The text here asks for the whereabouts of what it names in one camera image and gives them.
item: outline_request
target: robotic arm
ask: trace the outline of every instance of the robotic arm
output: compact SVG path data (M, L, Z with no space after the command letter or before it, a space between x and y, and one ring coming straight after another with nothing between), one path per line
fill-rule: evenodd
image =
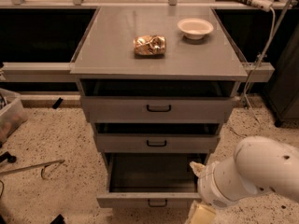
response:
M207 166L191 163L198 192L216 209L240 199L275 192L299 203L299 149L253 136L243 139L233 157Z

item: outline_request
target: speckled floor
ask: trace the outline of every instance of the speckled floor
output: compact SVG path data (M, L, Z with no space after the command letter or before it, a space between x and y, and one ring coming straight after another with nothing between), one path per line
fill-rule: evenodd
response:
M299 147L299 124L274 126L274 117L259 96L250 97L254 112L236 104L230 122L221 131L221 141L209 162L233 154L241 135L259 134ZM45 161L65 159L61 165L1 176L5 184L0 213L7 223L51 223L59 214L66 224L184 223L185 209L101 209L96 194L103 193L107 180L105 165L93 142L92 128L79 107L26 107L29 119L0 149L17 156L16 163L0 163L0 172ZM214 224L299 223L299 204L276 194L240 201L217 211Z

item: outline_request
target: gold can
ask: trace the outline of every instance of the gold can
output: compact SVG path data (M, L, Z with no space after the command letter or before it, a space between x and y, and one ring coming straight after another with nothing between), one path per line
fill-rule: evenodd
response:
M166 40L163 36L142 35L134 39L134 53L137 55L163 55L165 51Z

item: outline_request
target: plastic container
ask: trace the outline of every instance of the plastic container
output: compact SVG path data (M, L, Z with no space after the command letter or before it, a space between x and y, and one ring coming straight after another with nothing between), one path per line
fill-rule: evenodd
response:
M7 105L0 109L0 145L22 124L28 117L21 104L21 96L13 91L0 89L0 93L7 100Z

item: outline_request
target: gray tabletop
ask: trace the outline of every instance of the gray tabletop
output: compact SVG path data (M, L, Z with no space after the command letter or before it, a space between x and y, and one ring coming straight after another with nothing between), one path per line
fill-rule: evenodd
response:
M214 31L189 40L177 26L186 18L210 21ZM165 55L136 57L133 40L142 35L164 36ZM247 76L211 8L180 6L101 7L71 73L237 81Z

